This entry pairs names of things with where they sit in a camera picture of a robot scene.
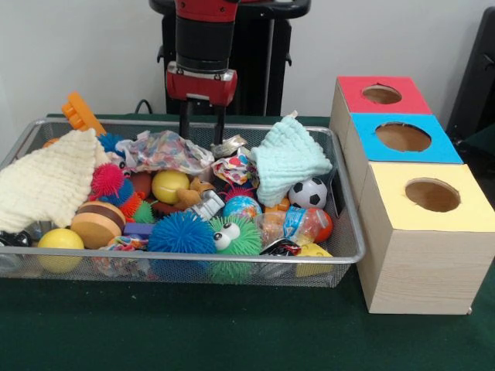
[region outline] yellow ball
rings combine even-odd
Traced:
[[[38,243],[38,247],[53,249],[84,249],[84,243],[77,233],[72,230],[59,228],[45,234]],[[67,273],[73,270],[82,260],[82,257],[56,257],[39,255],[38,260],[51,273]]]
[[[177,189],[189,189],[189,178],[183,172],[165,170],[153,178],[152,191],[158,201],[173,205],[178,203]]]

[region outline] light blue cloth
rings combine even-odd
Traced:
[[[332,169],[321,146],[292,116],[276,123],[252,155],[260,178],[258,199],[268,207],[279,204],[297,182]]]

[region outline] toy pile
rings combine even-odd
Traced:
[[[333,229],[323,210],[332,165],[295,114],[275,124],[258,147],[248,149],[236,135],[210,151],[171,131],[145,131],[135,140],[107,133],[77,94],[69,101],[63,111],[76,130],[0,172],[0,230],[11,241],[4,244],[31,246],[23,230],[49,221],[56,228],[38,247],[200,254],[93,257],[99,274],[166,281],[202,274],[235,284],[252,274],[287,274],[287,267],[208,261],[205,254],[331,257],[317,244]],[[39,263],[64,274],[82,259],[39,256]],[[301,266],[295,275],[326,272]]]

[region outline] metal mesh basket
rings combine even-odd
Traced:
[[[102,120],[101,123],[109,132],[125,138],[133,138],[145,130],[178,131],[178,124],[172,122]],[[270,125],[227,124],[224,137],[240,134],[254,147],[261,143],[270,128]],[[46,118],[35,121],[19,137],[2,163],[2,168],[41,148],[46,141],[66,134],[70,129],[65,119]],[[204,148],[209,148],[213,139],[213,126],[191,124],[191,129],[190,139]],[[321,245],[333,257],[229,256],[0,247],[0,277],[333,288],[338,285],[349,266],[364,255],[364,240],[337,139],[329,129],[307,129],[333,164],[333,170],[323,177],[323,180],[329,188],[325,211],[332,217],[334,228],[332,236]],[[43,269],[39,262],[40,257],[42,260],[48,258],[50,264],[56,267],[67,265],[71,259],[79,263],[69,272],[54,274]],[[215,274],[219,270],[223,272],[220,276]]]

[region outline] shape sorter box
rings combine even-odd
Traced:
[[[469,311],[495,256],[495,212],[467,165],[370,162],[360,215],[370,313]]]
[[[431,114],[351,114],[343,154],[356,204],[369,161],[462,164]]]
[[[410,77],[337,77],[330,128],[346,143],[351,114],[431,114]]]

